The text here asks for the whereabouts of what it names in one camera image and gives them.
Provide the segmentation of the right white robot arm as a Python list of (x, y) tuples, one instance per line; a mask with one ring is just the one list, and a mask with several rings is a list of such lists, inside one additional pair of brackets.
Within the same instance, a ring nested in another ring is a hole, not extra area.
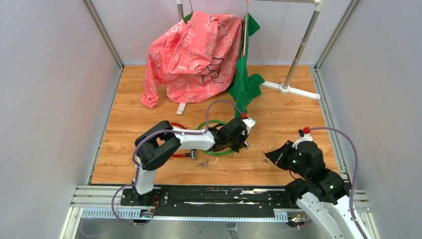
[(266, 152), (275, 166), (300, 177), (285, 186), (284, 201), (299, 207), (330, 239), (368, 239), (351, 198), (351, 184), (328, 169), (323, 152), (313, 141), (287, 141)]

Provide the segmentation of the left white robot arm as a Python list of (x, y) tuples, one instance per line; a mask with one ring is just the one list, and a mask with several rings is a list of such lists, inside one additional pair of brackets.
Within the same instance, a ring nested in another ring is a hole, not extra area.
[(227, 148), (239, 152), (255, 125), (253, 118), (234, 118), (222, 126), (191, 130), (174, 127), (167, 120), (159, 122), (135, 140), (133, 199), (141, 206), (152, 201), (156, 171), (175, 152), (185, 149), (220, 152)]

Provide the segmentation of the green cable lock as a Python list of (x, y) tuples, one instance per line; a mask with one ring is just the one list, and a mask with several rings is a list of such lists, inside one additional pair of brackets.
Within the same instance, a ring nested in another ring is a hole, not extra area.
[[(212, 125), (212, 126), (209, 126), (208, 127), (208, 130), (209, 130), (209, 132), (211, 132), (211, 127), (213, 127), (213, 126), (215, 126), (215, 125), (217, 125), (217, 124), (227, 124), (227, 123), (225, 123), (225, 122), (223, 122), (223, 121), (220, 121), (220, 120), (210, 120), (209, 121), (211, 124), (213, 124), (214, 123), (214, 125)], [(230, 153), (233, 153), (233, 152), (235, 152), (235, 151), (233, 151), (233, 150), (231, 150), (230, 148), (226, 148), (226, 149), (224, 149), (223, 151), (219, 151), (219, 152), (212, 152), (211, 151), (211, 148), (210, 149), (208, 149), (208, 150), (204, 150), (204, 152), (205, 153), (207, 153), (207, 154), (210, 154), (210, 155), (217, 155), (217, 156), (223, 156), (223, 155), (227, 155), (227, 154), (230, 154)]]

